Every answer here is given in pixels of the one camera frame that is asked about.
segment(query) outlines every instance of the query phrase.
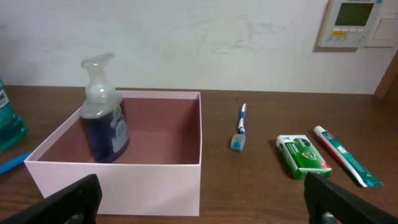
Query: green soap package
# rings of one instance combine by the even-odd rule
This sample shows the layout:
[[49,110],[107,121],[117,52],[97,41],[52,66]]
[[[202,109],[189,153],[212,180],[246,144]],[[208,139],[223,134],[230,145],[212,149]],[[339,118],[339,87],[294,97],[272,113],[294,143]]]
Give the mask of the green soap package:
[[293,174],[293,179],[304,179],[308,172],[330,177],[330,166],[305,135],[280,135],[276,144]]

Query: box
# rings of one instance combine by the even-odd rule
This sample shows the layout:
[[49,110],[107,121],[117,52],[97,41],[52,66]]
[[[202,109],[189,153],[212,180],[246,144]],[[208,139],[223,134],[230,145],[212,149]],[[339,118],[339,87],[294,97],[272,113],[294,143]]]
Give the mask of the box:
[[130,132],[124,154],[94,163],[78,109],[25,160],[42,195],[96,174],[99,214],[199,216],[200,93],[120,93]]
[[330,176],[330,166],[305,135],[281,135],[276,144],[293,174],[293,179],[304,179],[308,172]]

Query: wooden table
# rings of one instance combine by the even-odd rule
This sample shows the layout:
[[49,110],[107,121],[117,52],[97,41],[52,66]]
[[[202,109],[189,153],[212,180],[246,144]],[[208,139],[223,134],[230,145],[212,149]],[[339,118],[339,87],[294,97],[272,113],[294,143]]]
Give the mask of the wooden table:
[[[85,99],[84,88],[7,86],[27,126],[0,164],[33,151]],[[330,180],[398,217],[398,111],[371,95],[201,91],[203,155],[200,217],[98,215],[97,223],[308,223],[303,181],[290,177],[275,146],[280,134],[306,134],[333,168]],[[229,149],[248,104],[246,144]],[[361,189],[315,138],[322,125],[386,185]],[[0,176],[0,220],[42,200],[24,166]]]

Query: white pump head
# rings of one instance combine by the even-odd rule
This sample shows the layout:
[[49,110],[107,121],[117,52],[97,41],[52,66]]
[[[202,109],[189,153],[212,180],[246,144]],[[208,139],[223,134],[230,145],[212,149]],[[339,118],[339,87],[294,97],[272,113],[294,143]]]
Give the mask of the white pump head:
[[90,83],[86,87],[88,101],[99,103],[116,94],[115,87],[106,81],[104,72],[104,67],[114,57],[114,53],[106,53],[81,61],[81,67],[87,69],[90,76]]

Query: lcd screen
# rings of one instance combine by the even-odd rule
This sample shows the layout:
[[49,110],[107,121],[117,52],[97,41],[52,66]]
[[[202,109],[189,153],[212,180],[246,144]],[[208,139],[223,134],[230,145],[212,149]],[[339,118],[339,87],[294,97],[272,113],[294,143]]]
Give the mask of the lcd screen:
[[373,3],[341,3],[335,26],[366,26]]

